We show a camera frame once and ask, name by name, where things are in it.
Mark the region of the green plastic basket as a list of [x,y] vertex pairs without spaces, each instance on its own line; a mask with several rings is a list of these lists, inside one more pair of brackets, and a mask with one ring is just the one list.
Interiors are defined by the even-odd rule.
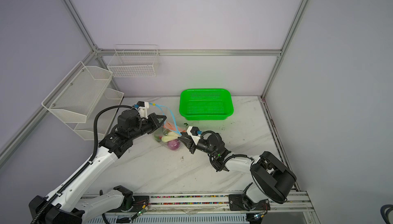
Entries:
[[189,121],[225,120],[234,113],[231,93],[222,88],[184,90],[179,113]]

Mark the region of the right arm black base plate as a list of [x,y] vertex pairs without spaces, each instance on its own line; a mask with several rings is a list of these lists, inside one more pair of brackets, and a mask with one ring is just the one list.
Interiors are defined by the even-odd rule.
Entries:
[[270,211],[270,203],[267,199],[253,202],[245,194],[230,194],[229,208],[231,211]]

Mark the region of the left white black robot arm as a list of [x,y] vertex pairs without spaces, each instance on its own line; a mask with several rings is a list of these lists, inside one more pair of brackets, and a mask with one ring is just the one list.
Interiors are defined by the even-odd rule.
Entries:
[[59,187],[46,196],[36,196],[29,203],[33,224],[85,224],[110,210],[130,212],[139,207],[133,192],[122,185],[106,194],[80,201],[98,177],[133,146],[135,139],[152,134],[167,119],[165,115],[147,114],[148,105],[142,102],[123,108],[117,125],[102,140],[98,139],[98,120],[119,106],[105,108],[95,116],[92,155]]

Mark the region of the orange toy carrot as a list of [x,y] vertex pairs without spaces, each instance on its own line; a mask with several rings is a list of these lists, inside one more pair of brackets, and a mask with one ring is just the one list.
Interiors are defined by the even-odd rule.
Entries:
[[181,128],[176,127],[175,125],[170,124],[170,123],[165,124],[164,127],[170,131],[175,132],[175,133],[181,133],[183,131]]

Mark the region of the clear zip bag blue zipper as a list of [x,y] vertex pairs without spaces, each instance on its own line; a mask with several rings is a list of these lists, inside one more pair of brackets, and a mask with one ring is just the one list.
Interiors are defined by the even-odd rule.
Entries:
[[185,132],[185,128],[177,125],[174,113],[170,108],[155,103],[150,103],[150,105],[159,109],[160,114],[167,117],[164,124],[153,133],[154,140],[171,151],[179,150],[182,146],[179,138],[181,132]]

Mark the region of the purple toy onion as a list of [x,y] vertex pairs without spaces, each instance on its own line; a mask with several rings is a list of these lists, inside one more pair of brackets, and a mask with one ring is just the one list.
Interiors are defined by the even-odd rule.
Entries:
[[167,146],[170,150],[176,151],[180,148],[181,142],[179,140],[172,140],[167,143]]

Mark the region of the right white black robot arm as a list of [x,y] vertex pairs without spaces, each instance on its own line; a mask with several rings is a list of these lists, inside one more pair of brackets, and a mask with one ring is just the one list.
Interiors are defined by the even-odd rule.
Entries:
[[249,183],[241,194],[229,196],[231,210],[270,210],[270,200],[284,204],[296,183],[295,174],[271,152],[261,155],[232,154],[222,137],[213,131],[182,132],[178,140],[190,153],[201,151],[208,155],[216,172],[238,171],[250,174]]

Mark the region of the white mesh shelf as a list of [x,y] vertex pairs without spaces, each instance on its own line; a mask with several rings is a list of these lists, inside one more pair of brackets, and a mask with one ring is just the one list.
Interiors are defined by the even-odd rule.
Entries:
[[109,70],[79,62],[42,106],[63,123],[86,123],[112,78]]
[[[73,131],[79,135],[83,140],[94,140],[94,119],[96,115],[105,108],[120,105],[124,97],[124,93],[114,89],[107,88],[102,97],[99,99],[97,105],[93,109],[91,115],[86,123],[78,123]],[[102,140],[112,127],[118,109],[111,109],[104,112],[97,122],[98,141]]]

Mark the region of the white toy radish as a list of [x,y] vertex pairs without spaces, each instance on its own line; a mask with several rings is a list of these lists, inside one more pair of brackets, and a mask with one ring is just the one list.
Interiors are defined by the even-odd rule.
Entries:
[[162,142],[165,142],[165,143],[168,143],[168,142],[170,142],[170,141],[177,140],[178,137],[179,137],[179,135],[178,135],[177,133],[172,133],[172,132],[170,132],[170,133],[168,133],[167,135],[163,136],[163,137],[161,138],[161,141],[162,141]]

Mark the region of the white mesh upper shelf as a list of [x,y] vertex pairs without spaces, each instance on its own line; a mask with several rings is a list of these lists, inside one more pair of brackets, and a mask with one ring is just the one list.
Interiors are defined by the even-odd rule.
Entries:
[[86,123],[112,78],[109,70],[79,62],[42,106],[63,123]]

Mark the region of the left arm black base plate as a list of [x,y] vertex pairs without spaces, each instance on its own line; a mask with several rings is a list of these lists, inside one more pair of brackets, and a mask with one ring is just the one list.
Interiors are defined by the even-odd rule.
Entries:
[[126,200],[122,206],[117,209],[109,210],[108,213],[123,212],[123,213],[136,213],[143,209],[143,206],[149,204],[148,195],[133,195],[132,199]]

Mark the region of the white mesh lower shelf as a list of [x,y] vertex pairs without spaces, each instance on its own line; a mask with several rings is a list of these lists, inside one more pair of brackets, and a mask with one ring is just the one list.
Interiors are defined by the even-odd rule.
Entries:
[[[83,140],[94,140],[94,119],[96,115],[105,108],[120,105],[124,97],[124,93],[114,89],[107,88],[102,97],[99,99],[97,105],[93,109],[91,115],[86,123],[78,123],[73,131],[79,135]],[[118,109],[111,109],[104,112],[97,122],[98,141],[102,140],[112,127]]]

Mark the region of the aluminium front rail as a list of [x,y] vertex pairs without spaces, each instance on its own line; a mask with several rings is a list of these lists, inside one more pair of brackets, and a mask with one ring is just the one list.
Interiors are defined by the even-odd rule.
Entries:
[[246,204],[241,193],[201,193],[201,194],[148,194],[134,195],[132,207],[117,209],[111,207],[109,213],[137,213],[145,208],[148,214],[202,214],[258,212],[314,212],[315,209],[306,192],[291,191],[283,204],[263,197],[257,204]]

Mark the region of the yellow green toy corn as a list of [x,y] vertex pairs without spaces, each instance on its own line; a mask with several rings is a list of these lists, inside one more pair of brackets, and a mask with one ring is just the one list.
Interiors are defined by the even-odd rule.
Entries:
[[157,141],[157,142],[162,142],[162,136],[156,136],[156,135],[154,135],[154,139]]

